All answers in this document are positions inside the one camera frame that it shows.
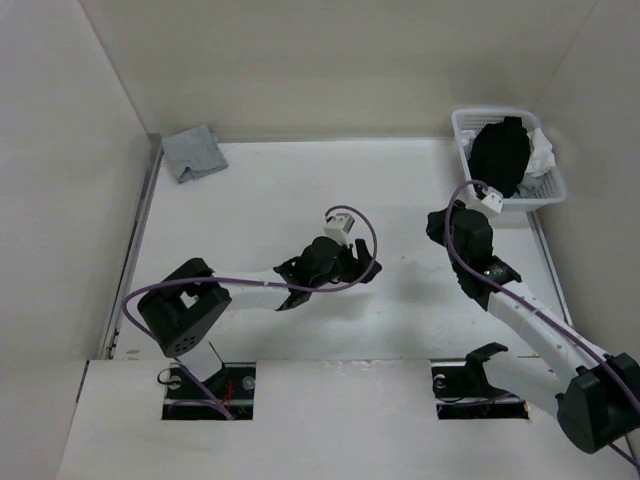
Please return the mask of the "black tank top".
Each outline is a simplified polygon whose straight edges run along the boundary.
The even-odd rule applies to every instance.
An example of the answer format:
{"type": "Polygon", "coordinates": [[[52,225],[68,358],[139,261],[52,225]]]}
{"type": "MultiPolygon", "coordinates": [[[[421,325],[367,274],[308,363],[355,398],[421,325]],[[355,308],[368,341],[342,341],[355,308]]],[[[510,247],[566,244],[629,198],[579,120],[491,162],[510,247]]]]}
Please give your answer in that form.
{"type": "Polygon", "coordinates": [[[468,161],[470,175],[511,198],[524,178],[530,153],[522,119],[505,117],[485,125],[474,139],[468,161]]]}

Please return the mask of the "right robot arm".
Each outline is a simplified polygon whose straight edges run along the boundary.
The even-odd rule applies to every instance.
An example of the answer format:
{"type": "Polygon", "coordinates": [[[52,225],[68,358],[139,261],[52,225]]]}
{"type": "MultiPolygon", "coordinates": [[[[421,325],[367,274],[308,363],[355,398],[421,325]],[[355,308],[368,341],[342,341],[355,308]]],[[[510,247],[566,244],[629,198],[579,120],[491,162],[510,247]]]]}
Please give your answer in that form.
{"type": "Polygon", "coordinates": [[[579,450],[593,454],[639,427],[639,364],[612,355],[558,319],[493,252],[487,217],[461,201],[427,216],[426,234],[443,246],[464,294],[514,331],[544,362],[531,367],[487,344],[466,357],[464,384],[483,396],[497,388],[554,417],[579,450]]]}

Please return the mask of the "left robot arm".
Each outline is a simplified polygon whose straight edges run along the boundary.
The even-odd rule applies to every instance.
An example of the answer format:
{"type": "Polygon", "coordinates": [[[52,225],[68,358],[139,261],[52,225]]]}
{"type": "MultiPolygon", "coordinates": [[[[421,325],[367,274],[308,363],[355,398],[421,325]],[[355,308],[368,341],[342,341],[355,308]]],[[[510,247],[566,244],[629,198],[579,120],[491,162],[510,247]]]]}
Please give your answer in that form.
{"type": "Polygon", "coordinates": [[[215,282],[213,269],[192,258],[165,279],[164,287],[145,293],[137,310],[163,355],[185,364],[192,389],[210,399],[223,390],[225,376],[222,361],[200,344],[224,313],[290,311],[317,290],[367,284],[381,271],[363,239],[350,245],[319,236],[300,255],[259,273],[255,285],[215,282]]]}

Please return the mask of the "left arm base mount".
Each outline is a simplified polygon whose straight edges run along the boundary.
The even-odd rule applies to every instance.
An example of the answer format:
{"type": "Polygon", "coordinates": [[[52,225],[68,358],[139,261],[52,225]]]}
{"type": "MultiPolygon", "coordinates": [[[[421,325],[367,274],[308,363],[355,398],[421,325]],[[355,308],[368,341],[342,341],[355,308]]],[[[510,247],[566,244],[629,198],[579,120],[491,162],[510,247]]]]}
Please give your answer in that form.
{"type": "Polygon", "coordinates": [[[198,386],[177,365],[161,370],[162,419],[168,421],[248,421],[254,417],[257,365],[227,363],[198,386]]]}

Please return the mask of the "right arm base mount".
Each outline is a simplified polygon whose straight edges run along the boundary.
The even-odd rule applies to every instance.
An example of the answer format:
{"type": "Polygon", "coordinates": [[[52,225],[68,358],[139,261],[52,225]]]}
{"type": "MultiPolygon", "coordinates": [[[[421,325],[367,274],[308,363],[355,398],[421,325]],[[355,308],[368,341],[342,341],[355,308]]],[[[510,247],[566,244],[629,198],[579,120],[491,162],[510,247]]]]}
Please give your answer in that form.
{"type": "Polygon", "coordinates": [[[463,360],[436,361],[431,366],[432,390],[439,420],[528,420],[527,403],[510,392],[491,386],[484,364],[508,349],[492,342],[463,360]]]}

